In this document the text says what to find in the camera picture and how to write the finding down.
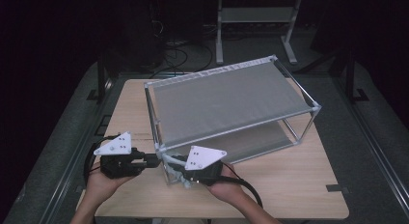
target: floor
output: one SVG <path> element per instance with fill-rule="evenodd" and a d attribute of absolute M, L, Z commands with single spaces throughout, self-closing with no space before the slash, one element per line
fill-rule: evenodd
<path fill-rule="evenodd" d="M 225 65 L 276 54 L 288 70 L 296 71 L 321 56 L 310 49 L 314 28 L 294 31 L 291 45 L 298 59 L 295 66 L 288 62 L 279 37 L 277 32 L 225 41 Z M 179 70 L 168 71 L 166 76 L 195 71 L 208 63 L 207 69 L 216 67 L 214 41 L 205 41 L 204 45 L 208 48 L 199 45 L 180 47 L 188 54 L 188 59 L 178 67 Z M 177 65 L 183 62 L 184 54 L 168 50 L 166 58 Z M 164 61 L 154 71 L 167 68 L 171 63 Z M 330 63 L 324 63 L 308 74 L 294 76 L 323 107 L 315 125 L 342 187 L 350 215 L 344 220 L 311 220 L 309 223 L 409 223 L 409 216 L 378 166 L 375 156 L 379 152 L 373 149 L 374 145 L 378 146 L 402 183 L 409 184 L 409 131 L 372 84 L 363 67 L 356 64 L 355 88 L 362 89 L 369 100 L 351 105 L 342 90 L 344 77 L 333 78 L 326 73 Z M 120 74 L 112 80 L 103 103 L 97 104 L 89 99 L 90 92 L 97 88 L 96 64 L 89 68 L 26 181 L 22 196 L 4 223 L 69 223 L 84 188 L 82 167 L 85 156 L 91 145 L 101 138 L 100 134 L 103 135 L 103 125 L 109 122 L 123 83 L 130 78 L 150 76 L 136 72 Z M 368 128 L 363 128 L 362 121 Z M 151 222 L 151 219 L 115 217 L 96 219 L 96 223 Z M 283 222 L 302 223 L 303 220 Z"/>

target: wooden table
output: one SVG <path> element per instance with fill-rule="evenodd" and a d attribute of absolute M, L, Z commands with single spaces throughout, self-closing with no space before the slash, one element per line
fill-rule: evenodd
<path fill-rule="evenodd" d="M 128 80 L 114 110 L 106 135 L 131 131 L 132 146 L 154 153 L 144 81 Z M 234 165 L 237 174 L 259 193 L 264 208 L 283 219 L 344 219 L 349 210 L 313 125 L 302 144 Z M 243 217 L 214 198 L 204 186 L 167 185 L 161 167 L 146 169 L 124 184 L 98 209 L 96 216 L 122 217 Z"/>

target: dark background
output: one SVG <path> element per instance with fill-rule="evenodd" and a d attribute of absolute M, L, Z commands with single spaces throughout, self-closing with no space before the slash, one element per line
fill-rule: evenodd
<path fill-rule="evenodd" d="M 231 6 L 263 6 L 266 1 L 284 5 L 293 0 L 225 0 Z M 297 19 L 297 27 L 318 25 L 314 49 L 323 54 L 353 40 L 357 61 L 406 126 L 408 1 L 303 0 Z M 126 62 L 121 70 L 142 70 L 160 56 L 161 42 L 150 38 L 149 4 L 160 8 L 153 8 L 155 18 L 171 32 L 196 41 L 203 24 L 216 22 L 216 0 L 0 0 L 5 98 L 0 132 L 6 140 L 1 145 L 1 220 L 98 56 L 112 50 L 119 56 L 116 61 Z M 194 25 L 187 25 L 192 20 Z"/>

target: mesh screen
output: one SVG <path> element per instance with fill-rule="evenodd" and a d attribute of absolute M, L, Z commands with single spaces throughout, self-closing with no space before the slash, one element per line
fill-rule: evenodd
<path fill-rule="evenodd" d="M 207 70 L 151 86 L 167 147 L 312 110 L 270 61 Z"/>

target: hand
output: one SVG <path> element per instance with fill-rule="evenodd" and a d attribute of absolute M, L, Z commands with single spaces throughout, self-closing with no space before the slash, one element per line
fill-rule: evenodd
<path fill-rule="evenodd" d="M 227 164 L 230 168 L 234 170 L 231 164 Z M 223 165 L 222 176 L 237 178 L 234 172 L 226 165 Z M 231 182 L 216 182 L 212 186 L 207 187 L 208 191 L 213 194 L 217 199 L 233 205 L 237 199 L 245 195 L 241 185 L 238 183 Z"/>
<path fill-rule="evenodd" d="M 229 167 L 223 166 L 222 176 L 236 178 L 235 173 Z M 207 189 L 219 200 L 238 209 L 252 224 L 280 224 L 280 221 L 259 206 L 237 183 L 216 182 Z"/>
<path fill-rule="evenodd" d="M 95 169 L 99 166 L 98 162 L 92 168 Z M 92 204 L 99 206 L 110 198 L 121 185 L 133 178 L 135 177 L 109 179 L 98 168 L 90 172 L 84 199 L 88 199 Z"/>
<path fill-rule="evenodd" d="M 82 199 L 75 216 L 71 220 L 71 224 L 93 223 L 94 215 L 98 207 L 110 198 L 121 185 L 135 178 L 126 177 L 109 179 L 101 173 L 98 168 L 99 166 L 99 163 L 93 165 L 93 169 L 95 170 L 90 172 L 87 190 L 85 191 L 84 198 Z"/>

